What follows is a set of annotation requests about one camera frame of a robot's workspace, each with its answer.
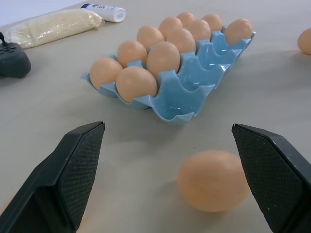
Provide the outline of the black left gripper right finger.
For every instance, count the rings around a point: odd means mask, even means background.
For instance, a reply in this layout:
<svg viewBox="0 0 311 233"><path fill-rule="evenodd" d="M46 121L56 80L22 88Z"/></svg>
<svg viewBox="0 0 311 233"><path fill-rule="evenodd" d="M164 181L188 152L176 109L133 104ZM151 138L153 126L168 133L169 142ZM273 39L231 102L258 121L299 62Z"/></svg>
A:
<svg viewBox="0 0 311 233"><path fill-rule="evenodd" d="M233 124L242 167L273 233L311 233L311 164L283 136Z"/></svg>

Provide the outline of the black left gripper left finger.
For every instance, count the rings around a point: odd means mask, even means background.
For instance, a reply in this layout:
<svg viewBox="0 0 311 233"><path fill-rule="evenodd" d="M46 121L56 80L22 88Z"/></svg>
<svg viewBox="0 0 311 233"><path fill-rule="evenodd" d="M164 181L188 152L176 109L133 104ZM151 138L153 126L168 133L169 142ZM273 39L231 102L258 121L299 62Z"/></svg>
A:
<svg viewBox="0 0 311 233"><path fill-rule="evenodd" d="M105 124L66 133L0 215L0 233L76 233L91 193Z"/></svg>

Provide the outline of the blue plastic egg tray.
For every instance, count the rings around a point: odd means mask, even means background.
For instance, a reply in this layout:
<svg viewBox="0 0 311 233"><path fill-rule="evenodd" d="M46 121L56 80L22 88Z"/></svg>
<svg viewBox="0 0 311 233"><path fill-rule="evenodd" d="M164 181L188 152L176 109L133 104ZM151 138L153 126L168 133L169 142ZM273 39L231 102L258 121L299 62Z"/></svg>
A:
<svg viewBox="0 0 311 233"><path fill-rule="evenodd" d="M207 96L219 86L223 76L250 45L242 39L235 45L226 42L223 31L212 32L210 40L199 40L197 52L181 54L178 72L165 71L157 77L158 94L135 98L128 106L152 108L163 121L183 125L198 115Z"/></svg>

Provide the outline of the brown egg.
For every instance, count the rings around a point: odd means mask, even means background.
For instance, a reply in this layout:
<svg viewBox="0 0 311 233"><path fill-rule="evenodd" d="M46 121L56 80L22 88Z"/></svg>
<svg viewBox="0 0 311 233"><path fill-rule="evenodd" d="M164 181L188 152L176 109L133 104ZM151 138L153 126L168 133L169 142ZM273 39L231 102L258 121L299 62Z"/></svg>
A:
<svg viewBox="0 0 311 233"><path fill-rule="evenodd" d="M114 59L104 57L95 61L90 68L90 81L100 90L102 84L115 82L123 67Z"/></svg>
<svg viewBox="0 0 311 233"><path fill-rule="evenodd" d="M212 32L220 32L222 30L222 20L216 14L208 14L202 17L202 20L206 21Z"/></svg>
<svg viewBox="0 0 311 233"><path fill-rule="evenodd" d="M196 17L190 12L182 12L176 17L181 21L183 27L188 27L196 20Z"/></svg>
<svg viewBox="0 0 311 233"><path fill-rule="evenodd" d="M166 41L174 44L180 53L196 52L195 39L187 29L174 29L168 34Z"/></svg>
<svg viewBox="0 0 311 233"><path fill-rule="evenodd" d="M227 44L235 45L242 39L250 39L252 36L252 24L247 19L237 19L224 31Z"/></svg>
<svg viewBox="0 0 311 233"><path fill-rule="evenodd" d="M155 77L146 69L135 66L120 72L116 79L116 89L125 102L146 95L155 97L158 93Z"/></svg>
<svg viewBox="0 0 311 233"><path fill-rule="evenodd" d="M187 27L187 30L192 34L195 41L211 39L210 26L206 21L202 19L195 20Z"/></svg>
<svg viewBox="0 0 311 233"><path fill-rule="evenodd" d="M137 41L148 50L150 46L165 41L165 39L163 34L156 27L144 25L138 30Z"/></svg>
<svg viewBox="0 0 311 233"><path fill-rule="evenodd" d="M178 19L177 17L167 17L160 23L158 29L163 34L163 36L166 37L171 30L178 27L183 27L180 19Z"/></svg>
<svg viewBox="0 0 311 233"><path fill-rule="evenodd" d="M224 212L249 195L240 159L226 151L209 150L187 158L177 175L182 198L204 212Z"/></svg>
<svg viewBox="0 0 311 233"><path fill-rule="evenodd" d="M180 66L180 53L178 48L170 42L159 42L149 51L146 68L154 76L164 71L177 72Z"/></svg>
<svg viewBox="0 0 311 233"><path fill-rule="evenodd" d="M311 28L306 29L299 36L297 45L304 54L311 55Z"/></svg>
<svg viewBox="0 0 311 233"><path fill-rule="evenodd" d="M138 60L146 64L147 56L146 48L136 40L123 42L117 50L117 60L123 68L126 68L128 63Z"/></svg>

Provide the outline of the black game controller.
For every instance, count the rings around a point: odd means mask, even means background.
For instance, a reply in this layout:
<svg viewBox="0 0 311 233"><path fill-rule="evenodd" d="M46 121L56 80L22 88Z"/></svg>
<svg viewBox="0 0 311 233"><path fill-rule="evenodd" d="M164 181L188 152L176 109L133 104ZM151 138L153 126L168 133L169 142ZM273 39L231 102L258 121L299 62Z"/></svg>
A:
<svg viewBox="0 0 311 233"><path fill-rule="evenodd" d="M6 42L0 32L0 76L25 77L31 71L31 62L23 48L13 42Z"/></svg>

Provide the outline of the clear bag of grain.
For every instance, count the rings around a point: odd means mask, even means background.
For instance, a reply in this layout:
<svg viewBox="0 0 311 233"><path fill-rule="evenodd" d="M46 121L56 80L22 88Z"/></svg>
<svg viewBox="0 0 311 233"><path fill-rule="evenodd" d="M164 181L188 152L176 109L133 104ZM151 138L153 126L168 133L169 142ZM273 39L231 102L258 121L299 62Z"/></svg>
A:
<svg viewBox="0 0 311 233"><path fill-rule="evenodd" d="M92 30L103 23L103 18L93 11L67 9L21 22L4 35L7 41L28 49Z"/></svg>

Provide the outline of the white tube with blue print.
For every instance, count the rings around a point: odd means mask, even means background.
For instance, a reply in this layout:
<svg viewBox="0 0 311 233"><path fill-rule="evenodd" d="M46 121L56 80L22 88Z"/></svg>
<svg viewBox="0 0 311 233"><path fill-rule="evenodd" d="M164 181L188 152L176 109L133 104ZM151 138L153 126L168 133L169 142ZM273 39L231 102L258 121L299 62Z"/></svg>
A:
<svg viewBox="0 0 311 233"><path fill-rule="evenodd" d="M104 21L120 23L126 18L126 10L119 7L102 4L86 3L81 6L81 9L86 9L97 13Z"/></svg>

